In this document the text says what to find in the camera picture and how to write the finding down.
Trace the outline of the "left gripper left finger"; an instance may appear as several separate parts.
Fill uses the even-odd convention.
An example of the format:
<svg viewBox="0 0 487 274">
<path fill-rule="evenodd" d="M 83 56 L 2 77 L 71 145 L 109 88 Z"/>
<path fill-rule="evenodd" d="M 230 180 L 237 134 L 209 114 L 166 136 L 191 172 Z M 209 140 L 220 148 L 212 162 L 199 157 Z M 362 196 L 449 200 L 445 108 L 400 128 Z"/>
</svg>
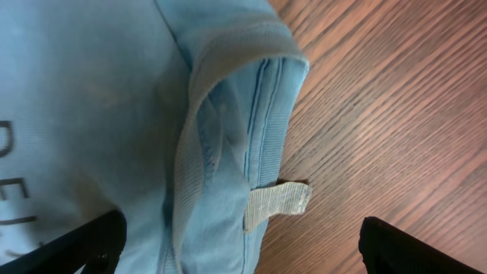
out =
<svg viewBox="0 0 487 274">
<path fill-rule="evenodd" d="M 114 274 L 126 244 L 127 224 L 108 212 L 1 266 L 1 274 Z"/>
</svg>

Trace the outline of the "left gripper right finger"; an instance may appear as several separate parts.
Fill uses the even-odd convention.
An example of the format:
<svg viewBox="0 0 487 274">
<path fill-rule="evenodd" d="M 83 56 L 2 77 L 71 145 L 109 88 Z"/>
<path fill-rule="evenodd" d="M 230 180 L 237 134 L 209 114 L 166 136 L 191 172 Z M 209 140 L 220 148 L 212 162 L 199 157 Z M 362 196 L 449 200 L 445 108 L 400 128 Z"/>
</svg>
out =
<svg viewBox="0 0 487 274">
<path fill-rule="evenodd" d="M 362 222 L 358 250 L 368 274 L 482 274 L 373 216 Z"/>
</svg>

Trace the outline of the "light blue printed t-shirt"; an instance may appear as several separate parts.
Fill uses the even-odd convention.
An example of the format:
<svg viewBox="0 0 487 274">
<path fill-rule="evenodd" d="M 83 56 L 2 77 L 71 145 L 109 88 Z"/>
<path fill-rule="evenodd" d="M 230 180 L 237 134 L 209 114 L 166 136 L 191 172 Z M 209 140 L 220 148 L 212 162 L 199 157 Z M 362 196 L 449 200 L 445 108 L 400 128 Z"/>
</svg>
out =
<svg viewBox="0 0 487 274">
<path fill-rule="evenodd" d="M 117 273 L 252 273 L 309 63 L 254 1 L 1 3 L 1 264 L 113 210 Z"/>
</svg>

